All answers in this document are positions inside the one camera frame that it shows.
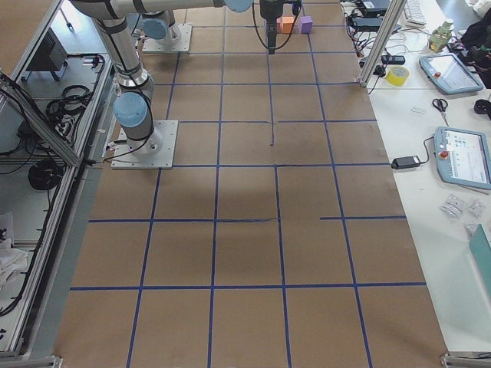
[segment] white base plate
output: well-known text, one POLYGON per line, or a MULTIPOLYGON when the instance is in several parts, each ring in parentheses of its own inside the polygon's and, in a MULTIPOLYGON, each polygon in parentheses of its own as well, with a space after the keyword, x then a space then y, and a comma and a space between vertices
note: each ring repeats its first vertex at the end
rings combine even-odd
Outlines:
MULTIPOLYGON (((130 152, 128 145, 122 144, 116 147, 114 155, 122 155, 111 162, 113 169, 172 169, 174 161, 174 150, 176 149, 177 120, 155 120, 155 130, 162 135, 162 148, 156 153, 135 156, 130 152)), ((120 131, 119 140, 125 140, 126 134, 120 131)))
POLYGON ((148 38, 143 43, 143 52, 147 54, 165 54, 174 52, 184 52, 189 51, 189 45, 191 44, 191 31, 193 29, 192 25, 184 24, 177 25, 181 31, 181 39, 170 46, 164 46, 159 44, 152 38, 148 38))

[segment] blue framed tablet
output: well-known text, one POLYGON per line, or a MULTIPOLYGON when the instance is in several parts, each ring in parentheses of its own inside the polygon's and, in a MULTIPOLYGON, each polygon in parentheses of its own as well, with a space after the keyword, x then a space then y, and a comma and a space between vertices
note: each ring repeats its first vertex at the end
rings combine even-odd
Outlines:
POLYGON ((434 142, 437 169, 444 182, 491 189, 491 159, 483 133, 441 126, 434 142))
POLYGON ((423 56, 420 66, 428 78, 445 94, 476 92, 484 88, 454 54, 423 56))

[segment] white table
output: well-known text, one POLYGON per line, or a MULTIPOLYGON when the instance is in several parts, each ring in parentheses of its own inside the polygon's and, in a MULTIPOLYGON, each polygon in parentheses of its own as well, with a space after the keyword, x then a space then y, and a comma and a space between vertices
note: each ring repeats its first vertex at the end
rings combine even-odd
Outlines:
MULTIPOLYGON (((435 0, 421 2, 428 26, 432 31, 441 25, 443 16, 435 0)), ((427 36, 420 32, 406 32, 405 45, 420 50, 427 44, 427 36)), ((400 36, 395 35, 387 46, 392 46, 400 36)), ((389 48, 392 54, 405 51, 389 48)), ((431 106, 433 98, 449 102, 447 118, 451 127, 477 130, 491 140, 491 121, 488 116, 476 115, 473 104, 487 99, 490 90, 478 94, 444 96, 428 81, 420 69, 420 56, 432 51, 406 52, 405 67, 410 78, 402 87, 394 87, 380 79, 370 95, 389 159, 417 154, 426 159, 423 141, 438 126, 443 126, 440 112, 431 106), (426 113, 416 113, 417 107, 426 113)), ((376 77, 368 85, 370 90, 376 77)), ((437 313, 443 338, 449 351, 491 351, 491 296, 486 293, 479 271, 469 250, 469 239, 464 229, 466 223, 481 222, 491 225, 491 195, 484 195, 459 186, 442 182, 437 173, 433 151, 430 162, 417 169, 394 171, 397 187, 404 205, 411 233, 420 257, 421 266, 437 313), (470 201, 479 199, 486 205, 482 219, 465 215, 452 223, 439 210, 449 194, 470 201)))

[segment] blue grid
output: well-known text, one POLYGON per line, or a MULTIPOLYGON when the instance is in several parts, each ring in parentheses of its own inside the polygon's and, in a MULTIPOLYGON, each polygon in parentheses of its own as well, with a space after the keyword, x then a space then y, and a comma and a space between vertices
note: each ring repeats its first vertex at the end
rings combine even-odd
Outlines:
MULTIPOLYGON (((313 4, 313 5, 322 5, 322 4, 339 4, 338 2, 304 2, 304 4, 313 4)), ((224 22, 226 24, 226 12, 224 14, 224 22)), ((393 219, 405 219, 406 217, 403 215, 396 215, 396 216, 345 216, 344 215, 344 210, 343 210, 343 203, 342 203, 342 198, 341 198, 341 192, 339 188, 339 182, 338 182, 338 176, 336 173, 336 168, 339 166, 387 166, 389 163, 383 162, 383 163, 336 163, 334 161, 334 155, 333 155, 333 150, 331 147, 331 138, 329 136, 329 131, 328 131, 328 125, 330 123, 370 123, 376 121, 375 119, 364 119, 364 120, 327 120, 326 119, 326 114, 325 114, 325 108, 322 100, 322 93, 321 93, 321 86, 322 85, 335 85, 335 84, 353 84, 353 82, 346 82, 346 83, 319 83, 318 81, 318 72, 315 64, 315 54, 330 54, 330 53, 343 53, 343 54, 351 54, 351 52, 346 52, 346 51, 325 51, 325 52, 313 52, 312 50, 312 45, 311 45, 311 38, 310 35, 308 35, 308 44, 310 51, 309 52, 282 52, 282 54, 310 54, 311 55, 311 60, 313 63, 313 68, 314 68, 314 73, 315 73, 315 82, 311 84, 274 84, 271 81, 271 74, 270 74, 270 67, 269 67, 269 56, 267 55, 267 66, 268 66, 268 83, 264 84, 226 84, 224 83, 224 59, 226 54, 242 54, 242 53, 229 53, 225 51, 225 44, 226 44, 226 29, 231 28, 231 27, 241 27, 244 28, 244 26, 217 26, 217 27, 200 27, 200 28, 222 28, 223 29, 223 50, 221 53, 192 53, 192 54, 221 54, 222 55, 222 74, 221 74, 221 82, 216 83, 216 84, 177 84, 176 83, 176 74, 178 71, 179 67, 179 62, 180 62, 180 55, 177 56, 176 59, 176 66, 174 70, 174 75, 173 75, 173 81, 170 84, 156 84, 156 85, 165 85, 165 86, 171 86, 171 91, 170 91, 170 97, 169 97, 169 103, 167 106, 166 110, 166 119, 168 119, 169 114, 170 114, 170 108, 171 108, 171 102, 173 98, 173 92, 174 92, 174 87, 175 86, 185 86, 185 85, 219 85, 221 86, 220 90, 220 105, 219 105, 219 120, 218 121, 183 121, 180 123, 218 123, 218 147, 217 147, 217 153, 216 153, 216 158, 217 158, 217 164, 216 165, 175 165, 174 167, 180 167, 180 168, 186 168, 186 167, 209 167, 209 168, 216 168, 216 184, 215 184, 215 199, 214 199, 214 216, 213 218, 195 218, 195 219, 186 219, 186 218, 171 218, 171 219, 166 219, 166 218, 155 218, 155 211, 157 207, 157 198, 158 198, 158 193, 159 193, 159 187, 160 187, 160 180, 162 178, 163 174, 162 170, 160 169, 158 172, 157 176, 157 183, 154 191, 154 196, 153 196, 153 204, 152 204, 152 210, 150 214, 150 218, 106 218, 106 219, 91 219, 89 222, 90 223, 128 223, 128 222, 141 222, 141 223, 148 223, 149 224, 149 229, 148 229, 148 234, 147 234, 147 243, 145 247, 145 252, 144 252, 144 257, 143 257, 143 266, 142 266, 142 271, 141 271, 141 276, 140 276, 140 284, 138 286, 134 285, 128 285, 128 286, 105 286, 105 287, 71 287, 71 291, 109 291, 109 290, 114 290, 114 291, 138 291, 138 296, 137 296, 137 304, 135 307, 135 313, 134 313, 134 319, 133 319, 133 326, 132 326, 132 332, 131 332, 131 338, 130 338, 130 346, 128 349, 128 354, 127 354, 127 364, 126 367, 130 368, 131 367, 131 360, 132 360, 132 355, 133 355, 133 346, 134 346, 134 341, 135 341, 135 336, 137 333, 137 325, 138 325, 138 317, 140 313, 140 305, 141 305, 141 298, 142 294, 144 291, 149 291, 149 290, 209 290, 210 291, 210 301, 209 301, 209 339, 208 339, 208 357, 207 357, 207 366, 208 368, 211 368, 212 366, 212 361, 213 361, 213 317, 214 317, 214 296, 215 296, 215 290, 261 290, 261 289, 268 289, 268 290, 282 290, 282 300, 283 300, 283 314, 284 314, 284 320, 285 320, 285 346, 286 346, 286 353, 287 353, 287 362, 288 362, 288 368, 292 368, 292 354, 291 354, 291 346, 290 346, 290 338, 289 338, 289 326, 288 326, 288 293, 287 290, 290 289, 302 289, 302 288, 353 288, 355 292, 355 297, 357 301, 357 306, 358 306, 358 314, 359 314, 359 320, 360 320, 360 325, 361 325, 361 331, 363 334, 363 339, 364 339, 364 346, 367 354, 367 362, 368 366, 370 368, 373 368, 373 363, 371 361, 371 352, 370 352, 370 345, 369 345, 369 339, 364 323, 364 315, 363 315, 363 310, 361 306, 361 299, 360 295, 358 292, 359 288, 375 288, 375 287, 426 287, 425 282, 394 282, 394 283, 358 283, 356 274, 355 274, 355 269, 354 269, 354 261, 351 253, 351 246, 350 246, 350 239, 348 236, 348 229, 346 226, 346 221, 350 220, 393 220, 393 219), (275 117, 274 117, 274 108, 273 108, 273 96, 272 96, 272 86, 275 85, 312 85, 316 86, 318 90, 318 98, 319 98, 319 103, 321 107, 321 115, 322 115, 322 120, 281 120, 278 123, 321 123, 325 127, 325 134, 326 134, 326 144, 329 152, 329 156, 331 159, 331 163, 329 164, 305 164, 305 165, 287 165, 287 164, 273 164, 273 165, 223 165, 220 163, 220 144, 221 144, 221 135, 222 135, 222 125, 224 123, 237 123, 236 120, 234 121, 224 121, 222 120, 222 104, 223 104, 223 87, 225 85, 268 85, 269 86, 269 97, 270 97, 270 110, 271 110, 271 122, 275 122, 275 117), (218 211, 218 206, 219 206, 219 171, 220 168, 222 167, 234 167, 234 168, 245 168, 245 167, 270 167, 274 169, 274 174, 275 174, 275 193, 276 193, 276 207, 277 207, 277 217, 276 218, 256 218, 256 219, 227 219, 227 218, 219 218, 219 211, 218 211), (344 231, 344 238, 346 241, 346 249, 348 252, 348 259, 349 259, 349 264, 350 264, 350 269, 351 269, 351 276, 352 276, 352 282, 351 283, 340 283, 340 284, 288 284, 286 281, 286 275, 285 275, 285 259, 284 259, 284 253, 283 253, 283 243, 282 243, 282 215, 281 215, 281 207, 280 207, 280 198, 279 198, 279 177, 278 177, 278 169, 282 167, 331 167, 334 175, 334 184, 336 188, 336 194, 338 198, 338 205, 340 209, 340 216, 332 216, 332 217, 321 217, 320 220, 322 221, 341 221, 343 225, 343 231, 344 231), (278 223, 278 246, 279 246, 279 254, 280 254, 280 262, 281 262, 281 273, 282 273, 282 283, 281 284, 274 284, 274 285, 215 285, 215 270, 216 270, 216 231, 217 231, 217 224, 219 222, 270 222, 270 221, 277 221, 278 223), (175 285, 152 285, 152 286, 147 286, 144 285, 144 279, 145 279, 145 273, 147 269, 147 258, 150 250, 150 241, 152 237, 152 231, 153 231, 153 224, 158 223, 158 222, 213 222, 213 251, 212 251, 212 265, 211 265, 211 280, 210 280, 210 285, 194 285, 194 286, 175 286, 175 285)), ((328 25, 328 26, 315 26, 315 27, 344 27, 344 25, 328 25)), ((244 52, 243 54, 264 54, 264 53, 255 53, 255 52, 244 52)), ((264 122, 264 121, 258 121, 256 123, 270 123, 270 122, 264 122)), ((274 143, 274 129, 272 129, 272 144, 274 143)))

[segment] plastic bottle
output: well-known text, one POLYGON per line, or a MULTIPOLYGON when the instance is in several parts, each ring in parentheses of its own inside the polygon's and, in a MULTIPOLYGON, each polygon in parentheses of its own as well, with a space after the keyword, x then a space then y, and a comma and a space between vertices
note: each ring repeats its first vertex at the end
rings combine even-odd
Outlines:
POLYGON ((428 47, 435 52, 441 52, 452 38, 453 19, 445 19, 443 24, 435 29, 430 36, 428 47))

